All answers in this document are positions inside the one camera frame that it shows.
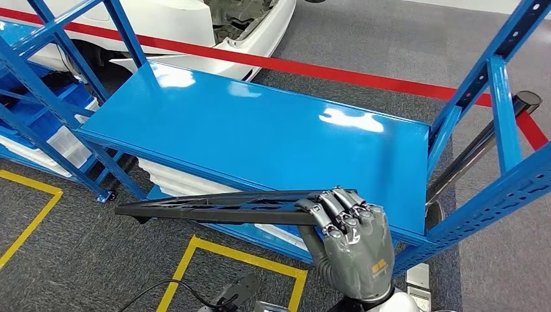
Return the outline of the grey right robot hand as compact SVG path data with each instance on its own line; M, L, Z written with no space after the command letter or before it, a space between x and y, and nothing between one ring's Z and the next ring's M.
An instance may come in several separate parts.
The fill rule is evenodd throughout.
M310 193L294 205L315 220L298 231L328 285L363 302L391 295L394 247L381 206L342 187Z

